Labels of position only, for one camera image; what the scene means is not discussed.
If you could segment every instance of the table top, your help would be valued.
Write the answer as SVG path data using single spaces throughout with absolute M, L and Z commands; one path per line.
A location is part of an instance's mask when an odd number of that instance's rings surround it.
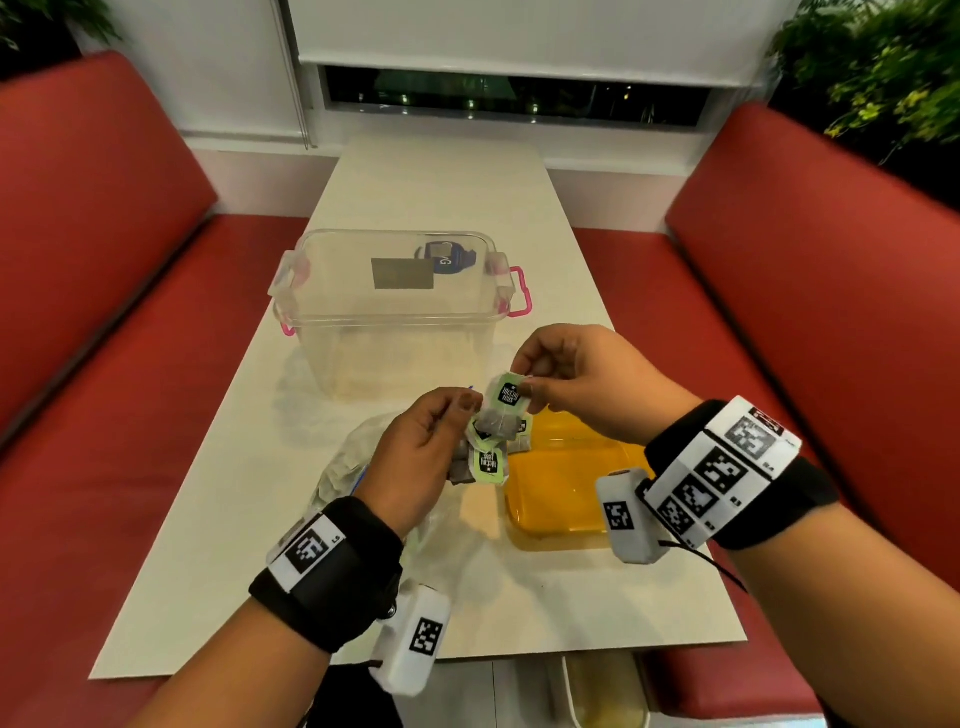
M 491 237 L 524 269 L 534 298 L 530 315 L 497 325 L 491 374 L 536 327 L 610 325 L 546 170 L 523 144 L 356 138 L 308 228 Z M 407 404 L 326 399 L 297 339 L 267 311 L 91 677 L 181 667 L 246 598 L 346 435 Z M 639 567 L 605 548 L 519 550 L 505 533 L 502 493 L 487 485 L 447 486 L 436 514 L 407 572 L 453 599 L 441 659 L 745 639 L 721 577 L 689 554 Z M 367 659 L 377 632 L 335 660 Z

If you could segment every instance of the wristband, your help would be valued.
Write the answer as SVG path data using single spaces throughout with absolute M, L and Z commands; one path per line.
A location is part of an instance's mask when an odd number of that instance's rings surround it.
M 637 495 L 688 546 L 710 536 L 728 550 L 756 546 L 839 499 L 827 476 L 798 456 L 800 444 L 742 398 L 706 401 L 647 446 L 660 477 Z
M 402 551 L 397 534 L 363 501 L 338 498 L 272 549 L 250 595 L 333 654 L 396 608 Z

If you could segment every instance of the potted plant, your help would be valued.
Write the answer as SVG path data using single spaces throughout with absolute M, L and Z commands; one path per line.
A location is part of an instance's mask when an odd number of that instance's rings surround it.
M 117 38 L 105 0 L 0 0 L 0 81 L 80 57 L 67 22 Z
M 960 0 L 804 0 L 771 106 L 960 209 Z

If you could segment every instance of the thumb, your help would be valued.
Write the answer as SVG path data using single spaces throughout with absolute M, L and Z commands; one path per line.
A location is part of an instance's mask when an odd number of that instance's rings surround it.
M 434 427 L 430 447 L 442 453 L 443 457 L 452 457 L 453 450 L 467 432 L 467 423 L 482 401 L 483 398 L 476 392 L 464 392 L 453 400 Z
M 520 394 L 530 398 L 532 415 L 542 412 L 547 406 L 555 412 L 571 408 L 575 402 L 578 383 L 575 379 L 551 379 L 546 376 L 530 376 L 520 385 Z

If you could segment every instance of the red seat backrest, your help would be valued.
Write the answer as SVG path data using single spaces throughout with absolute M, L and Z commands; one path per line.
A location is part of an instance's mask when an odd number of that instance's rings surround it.
M 216 202 L 117 53 L 0 85 L 0 442 Z
M 960 216 L 747 105 L 667 223 L 864 515 L 960 589 Z

